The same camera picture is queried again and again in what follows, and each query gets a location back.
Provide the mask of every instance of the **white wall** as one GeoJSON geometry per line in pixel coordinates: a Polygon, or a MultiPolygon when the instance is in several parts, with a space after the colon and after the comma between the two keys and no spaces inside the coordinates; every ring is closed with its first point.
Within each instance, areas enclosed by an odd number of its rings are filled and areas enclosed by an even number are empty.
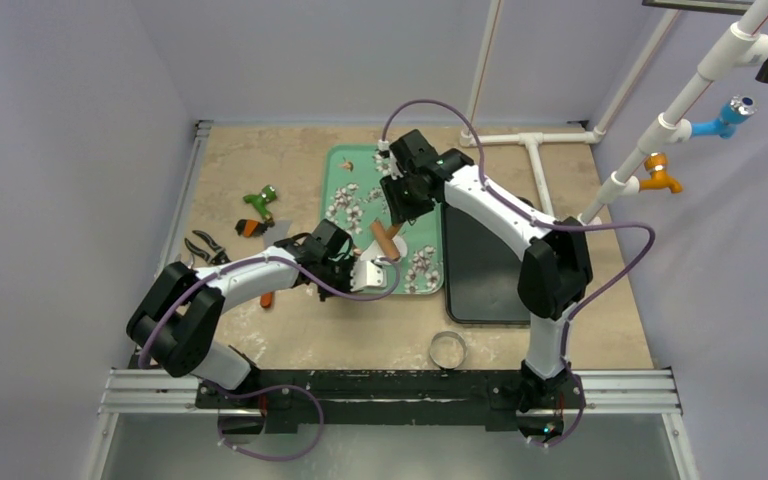
{"type": "MultiPolygon", "coordinates": [[[[735,19],[683,15],[594,149],[603,178],[735,19]]],[[[658,231],[632,287],[657,363],[674,369],[696,460],[710,479],[768,478],[768,85],[754,81],[756,71],[714,84],[687,116],[707,121],[732,95],[753,95],[759,113],[734,138],[666,148],[684,193],[645,193],[611,208],[616,220],[645,220],[658,231]]],[[[626,259],[641,237],[619,235],[626,259]]]]}
{"type": "Polygon", "coordinates": [[[0,1],[0,479],[78,478],[191,135],[127,0],[0,1]]]}
{"type": "MultiPolygon", "coordinates": [[[[134,4],[196,117],[368,123],[417,97],[466,109],[489,1],[134,4]]],[[[482,123],[589,118],[648,10],[636,0],[506,2],[482,123]]],[[[430,107],[405,119],[454,123],[430,107]]]]}

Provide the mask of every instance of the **floor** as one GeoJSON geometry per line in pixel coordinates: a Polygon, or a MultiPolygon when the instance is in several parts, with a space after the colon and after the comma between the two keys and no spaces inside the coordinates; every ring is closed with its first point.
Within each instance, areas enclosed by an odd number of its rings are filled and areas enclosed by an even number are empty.
{"type": "MultiPolygon", "coordinates": [[[[391,139],[409,128],[393,128],[391,139]]],[[[541,129],[576,131],[575,129],[541,129]]],[[[421,127],[438,151],[457,147],[455,127],[421,127]]],[[[483,129],[484,134],[512,133],[522,128],[483,129]]],[[[257,238],[236,235],[240,218],[257,218],[245,194],[273,184],[279,198],[270,205],[276,218],[292,219],[290,234],[309,232],[320,220],[322,172],[334,145],[375,143],[371,127],[213,127],[208,141],[188,229],[209,232],[228,248],[232,260],[263,249],[257,238]]],[[[512,193],[539,205],[530,163],[519,146],[489,147],[488,175],[512,193]]],[[[467,151],[475,157],[474,150],[467,151]]],[[[586,145],[541,147],[556,215],[579,213],[599,187],[586,145]]],[[[606,221],[607,212],[602,220],[606,221]]],[[[593,263],[593,291],[622,268],[612,232],[588,235],[593,263]]],[[[251,301],[220,320],[216,339],[246,353],[264,368],[428,369],[431,338],[456,330],[469,354],[462,368],[518,368],[528,348],[528,329],[464,327],[444,309],[444,293],[393,296],[355,303],[329,298],[319,302],[312,287],[278,292],[264,311],[251,301]]],[[[626,280],[587,307],[576,319],[569,348],[573,366],[584,369],[651,368],[637,307],[626,280]]]]}

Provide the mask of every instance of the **metal ring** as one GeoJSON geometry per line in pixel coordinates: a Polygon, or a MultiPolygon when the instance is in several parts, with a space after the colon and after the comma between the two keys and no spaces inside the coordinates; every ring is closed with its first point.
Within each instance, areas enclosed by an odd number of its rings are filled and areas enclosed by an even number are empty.
{"type": "Polygon", "coordinates": [[[466,340],[459,334],[458,332],[452,331],[452,330],[443,330],[442,332],[438,332],[436,335],[434,335],[431,338],[431,344],[428,346],[428,357],[431,359],[431,362],[434,363],[434,365],[437,365],[440,367],[441,370],[454,370],[461,365],[463,365],[463,362],[466,361],[466,353],[467,353],[467,347],[466,347],[466,340]],[[461,359],[455,366],[447,366],[443,365],[438,361],[436,358],[434,358],[434,343],[437,340],[440,340],[441,338],[449,337],[454,338],[457,340],[458,344],[461,346],[461,359]]]}

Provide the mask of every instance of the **cable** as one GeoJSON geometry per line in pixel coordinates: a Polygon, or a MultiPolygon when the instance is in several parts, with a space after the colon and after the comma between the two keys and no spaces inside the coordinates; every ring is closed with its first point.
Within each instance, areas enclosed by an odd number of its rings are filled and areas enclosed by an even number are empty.
{"type": "Polygon", "coordinates": [[[578,313],[581,312],[581,310],[584,307],[589,305],[599,295],[605,293],[606,290],[614,286],[618,281],[620,281],[620,279],[626,276],[628,272],[631,271],[632,268],[634,268],[638,263],[640,263],[640,261],[643,259],[643,257],[647,253],[649,253],[649,250],[652,249],[652,245],[655,243],[655,229],[653,229],[651,226],[643,222],[613,222],[613,223],[606,223],[602,225],[573,226],[573,225],[557,225],[554,223],[546,223],[532,217],[531,215],[528,214],[528,212],[524,211],[523,209],[519,208],[516,204],[509,201],[507,198],[503,197],[493,188],[492,185],[487,183],[487,175],[484,173],[484,160],[485,160],[484,145],[481,144],[481,138],[478,136],[478,132],[476,132],[475,127],[472,125],[472,122],[470,122],[469,119],[466,118],[464,114],[459,112],[458,109],[456,109],[455,107],[447,103],[441,102],[439,100],[421,98],[417,100],[411,100],[409,102],[405,102],[402,105],[400,105],[398,108],[396,108],[395,111],[393,111],[393,113],[384,123],[384,129],[381,131],[381,140],[382,141],[387,140],[387,131],[390,129],[390,124],[393,123],[393,119],[396,118],[396,115],[398,115],[399,112],[401,112],[402,110],[404,110],[405,108],[411,105],[416,105],[420,103],[437,105],[439,107],[443,107],[446,110],[449,110],[450,112],[454,113],[461,120],[461,122],[463,122],[467,130],[469,130],[469,133],[472,135],[472,138],[475,140],[475,146],[478,149],[478,178],[479,178],[479,182],[481,183],[481,186],[484,187],[487,193],[489,193],[493,198],[495,198],[500,203],[508,207],[508,209],[512,210],[514,213],[526,219],[532,225],[535,225],[540,228],[548,228],[550,230],[555,230],[559,232],[571,232],[571,233],[586,233],[586,232],[598,232],[598,231],[604,231],[604,230],[620,230],[625,228],[640,228],[640,229],[646,230],[646,232],[649,234],[649,238],[646,241],[646,244],[640,250],[640,252],[638,252],[637,255],[630,262],[628,262],[628,264],[622,270],[619,271],[619,273],[614,275],[604,285],[596,289],[596,291],[590,294],[587,298],[579,302],[579,304],[576,305],[575,308],[573,308],[573,310],[567,316],[567,321],[564,323],[564,330],[561,338],[561,363],[563,363],[564,370],[566,370],[566,372],[570,376],[572,376],[573,381],[576,383],[576,386],[579,389],[580,406],[578,409],[578,413],[575,416],[575,420],[573,420],[572,425],[570,425],[570,428],[567,429],[554,442],[547,442],[544,444],[546,447],[555,446],[561,443],[562,441],[564,441],[566,437],[569,436],[570,433],[575,431],[576,427],[578,427],[579,421],[581,421],[582,415],[584,414],[584,407],[586,405],[585,398],[584,398],[584,388],[582,387],[581,379],[577,375],[574,375],[572,373],[572,369],[569,365],[569,362],[566,359],[567,338],[569,337],[570,324],[573,318],[575,318],[575,316],[578,315],[578,313]]]}
{"type": "Polygon", "coordinates": [[[169,309],[166,310],[166,313],[164,313],[163,316],[160,318],[160,321],[157,322],[157,325],[151,331],[151,334],[148,336],[148,339],[146,339],[145,344],[143,344],[143,348],[142,350],[140,350],[140,356],[137,364],[141,369],[146,369],[149,367],[150,360],[151,360],[151,355],[149,354],[149,352],[151,351],[151,347],[154,345],[154,342],[157,340],[158,335],[160,335],[160,331],[163,328],[163,326],[166,325],[166,323],[169,321],[170,318],[172,318],[172,315],[175,313],[175,310],[177,310],[178,307],[183,305],[184,302],[187,299],[189,299],[193,294],[195,294],[195,292],[197,292],[201,287],[203,287],[208,282],[214,280],[219,275],[225,275],[226,273],[233,272],[238,268],[247,267],[250,265],[256,265],[258,263],[279,262],[279,263],[283,263],[284,265],[288,265],[290,267],[295,268],[302,275],[306,276],[313,283],[322,287],[323,290],[327,291],[328,293],[331,293],[332,295],[347,298],[349,300],[354,300],[356,302],[372,302],[374,300],[380,300],[390,295],[391,293],[393,293],[396,290],[396,287],[399,286],[399,281],[401,280],[401,276],[402,276],[397,262],[394,262],[393,260],[390,260],[389,258],[386,258],[386,257],[382,257],[381,259],[389,263],[396,270],[396,281],[393,282],[393,284],[390,285],[390,287],[388,287],[387,290],[384,291],[384,293],[380,293],[378,295],[352,295],[348,293],[343,293],[337,290],[336,288],[326,284],[319,278],[317,278],[314,274],[310,273],[306,268],[284,257],[269,257],[267,259],[266,257],[257,256],[257,257],[244,258],[242,260],[238,260],[236,262],[230,263],[226,265],[224,268],[222,268],[221,270],[219,270],[218,273],[212,272],[211,274],[205,276],[198,282],[194,283],[193,286],[188,288],[187,291],[183,293],[183,295],[178,297],[178,299],[172,303],[172,306],[170,306],[169,309]]]}
{"type": "Polygon", "coordinates": [[[216,389],[217,392],[229,400],[245,400],[263,395],[265,393],[274,392],[275,390],[283,390],[286,388],[305,394],[316,407],[316,413],[319,414],[319,426],[316,429],[316,436],[313,437],[313,440],[311,440],[308,446],[290,455],[266,455],[234,445],[230,440],[228,440],[228,438],[225,436],[225,433],[222,431],[222,418],[220,417],[216,421],[216,430],[219,434],[219,441],[222,443],[222,445],[225,445],[237,453],[242,453],[243,455],[248,455],[249,457],[256,458],[258,460],[265,460],[267,462],[289,462],[290,460],[295,460],[307,455],[311,450],[314,449],[314,447],[316,447],[316,444],[318,444],[319,440],[322,438],[322,432],[325,430],[325,413],[322,411],[322,404],[319,403],[319,400],[317,400],[312,393],[308,392],[304,388],[298,387],[296,385],[273,385],[271,387],[262,388],[251,393],[231,393],[214,382],[206,380],[204,383],[209,384],[212,388],[216,389]]]}

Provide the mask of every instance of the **green toy drill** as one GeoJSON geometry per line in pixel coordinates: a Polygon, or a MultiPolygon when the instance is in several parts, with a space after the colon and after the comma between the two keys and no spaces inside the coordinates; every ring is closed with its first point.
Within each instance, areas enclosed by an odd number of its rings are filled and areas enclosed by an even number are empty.
{"type": "Polygon", "coordinates": [[[243,201],[253,206],[263,219],[263,223],[271,227],[275,225],[275,219],[272,218],[272,213],[266,209],[266,205],[272,203],[277,198],[278,193],[275,192],[275,187],[267,185],[260,190],[260,193],[246,195],[243,197],[243,201]]]}

